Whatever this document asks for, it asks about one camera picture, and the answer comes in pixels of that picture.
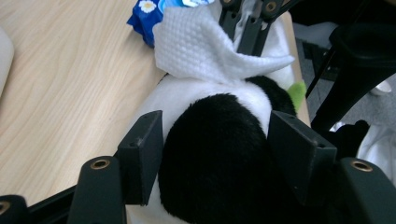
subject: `brass insert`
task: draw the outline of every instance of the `brass insert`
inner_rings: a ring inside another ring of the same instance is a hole
[[[98,160],[91,163],[91,169],[100,170],[106,168],[110,164],[109,160]]]
[[[265,10],[267,10],[267,12],[272,12],[275,9],[276,9],[276,2],[269,2],[267,6],[265,6]]]
[[[8,208],[11,206],[11,203],[6,202],[6,201],[1,201],[0,202],[0,216],[3,215]]]
[[[373,167],[363,161],[353,161],[350,163],[355,169],[358,169],[363,172],[372,172]]]

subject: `white cloth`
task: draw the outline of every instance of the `white cloth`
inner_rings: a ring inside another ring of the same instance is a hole
[[[357,158],[377,165],[396,187],[396,132],[371,125],[361,141]]]
[[[244,2],[243,8],[247,8],[244,19],[251,13],[248,9],[252,3]],[[247,77],[269,75],[292,63],[281,21],[273,23],[262,56],[248,56],[235,50],[244,22],[235,29],[234,43],[219,26],[220,10],[219,1],[194,8],[166,8],[163,21],[153,28],[157,66],[175,77],[234,84]],[[290,70],[277,76],[288,76],[275,78],[284,89],[294,81]]]

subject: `blue package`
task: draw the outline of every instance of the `blue package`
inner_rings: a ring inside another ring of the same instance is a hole
[[[132,16],[127,21],[134,30],[143,36],[147,45],[154,48],[152,27],[163,20],[163,14],[157,7],[160,0],[139,0],[132,10]]]

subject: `black fur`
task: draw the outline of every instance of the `black fur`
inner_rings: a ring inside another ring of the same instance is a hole
[[[275,82],[248,81],[268,93],[275,109],[295,114]],[[178,118],[158,181],[164,208],[190,223],[283,223],[288,217],[282,204],[287,187],[261,125],[231,94],[198,100]]]

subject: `light wood surface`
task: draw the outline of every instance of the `light wood surface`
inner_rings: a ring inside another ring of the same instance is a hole
[[[37,203],[75,185],[85,161],[114,154],[164,74],[126,24],[134,4],[0,1],[15,47],[0,99],[0,195]]]

